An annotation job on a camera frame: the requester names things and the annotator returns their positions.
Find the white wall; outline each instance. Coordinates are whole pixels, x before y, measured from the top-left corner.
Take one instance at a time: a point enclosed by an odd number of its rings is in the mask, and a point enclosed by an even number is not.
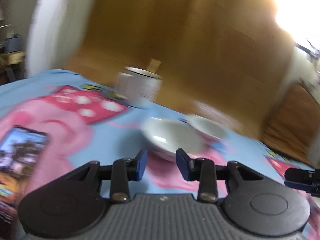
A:
[[[5,17],[5,19],[1,21],[0,24],[13,24],[16,32],[22,36],[23,49],[26,45],[36,1],[37,0],[0,0],[0,7]],[[1,30],[1,37],[5,37],[3,33],[4,30]]]

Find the white mug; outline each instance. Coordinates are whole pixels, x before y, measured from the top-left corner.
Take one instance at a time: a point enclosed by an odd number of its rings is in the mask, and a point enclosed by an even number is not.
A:
[[[162,77],[152,72],[125,67],[127,73],[119,73],[115,91],[126,104],[137,108],[145,108],[152,102],[161,86]]]

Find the ribbed gray surface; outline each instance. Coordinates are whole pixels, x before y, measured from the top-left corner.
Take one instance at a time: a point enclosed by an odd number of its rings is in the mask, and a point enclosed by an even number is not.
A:
[[[27,236],[27,240],[42,238]],[[113,205],[103,220],[84,234],[68,240],[254,240],[233,228],[215,205],[190,195],[136,195],[128,204]],[[303,239],[299,233],[276,238]]]

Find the white polka dot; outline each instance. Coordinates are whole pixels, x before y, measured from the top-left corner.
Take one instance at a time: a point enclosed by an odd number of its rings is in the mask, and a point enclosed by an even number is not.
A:
[[[121,106],[119,106],[118,104],[116,104],[114,102],[109,102],[109,101],[101,102],[101,107],[106,110],[113,111],[113,112],[119,112],[122,110]]]
[[[64,89],[63,92],[64,92],[64,93],[75,93],[76,90],[73,90],[73,89]]]
[[[82,116],[86,116],[86,117],[94,117],[95,116],[95,112],[91,109],[81,108],[81,109],[79,109],[78,112]]]
[[[75,102],[77,104],[81,104],[81,105],[87,105],[87,104],[91,103],[90,99],[88,97],[84,97],[84,96],[77,96],[75,98]]]
[[[100,97],[97,97],[97,96],[90,96],[90,99],[91,99],[93,102],[100,102],[100,101],[101,101],[101,98],[100,98]]]
[[[71,102],[71,97],[68,96],[62,96],[62,95],[53,95],[57,99],[58,102],[60,103],[70,103]]]

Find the pink cartoon print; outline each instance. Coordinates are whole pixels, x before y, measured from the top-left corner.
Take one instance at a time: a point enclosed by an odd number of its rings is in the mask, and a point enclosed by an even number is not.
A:
[[[320,239],[320,208],[314,202],[312,197],[308,194],[307,199],[310,204],[311,212],[309,217],[309,224],[312,229],[310,230],[307,239],[308,240],[319,240]]]
[[[271,164],[271,166],[278,172],[278,174],[284,179],[285,171],[289,168],[296,168],[293,165],[290,165],[288,163],[281,162],[279,160],[270,158],[269,156],[266,156],[266,159]]]
[[[14,126],[45,132],[48,145],[33,173],[25,194],[70,172],[67,157],[86,147],[93,136],[89,125],[127,109],[96,91],[64,86],[56,93],[18,104],[0,120],[0,138]]]
[[[140,122],[133,122],[133,123],[125,124],[125,125],[117,124],[115,122],[110,122],[110,121],[106,121],[106,123],[108,125],[111,125],[116,128],[121,128],[121,129],[139,129],[141,126]]]
[[[203,153],[193,156],[193,158],[204,157],[213,160],[216,165],[227,165],[227,161],[216,150],[208,147]],[[158,187],[177,188],[192,192],[198,191],[198,181],[185,181],[175,162],[164,160],[155,154],[148,154],[147,171],[152,182]],[[219,197],[225,197],[227,189],[223,180],[217,182]]]

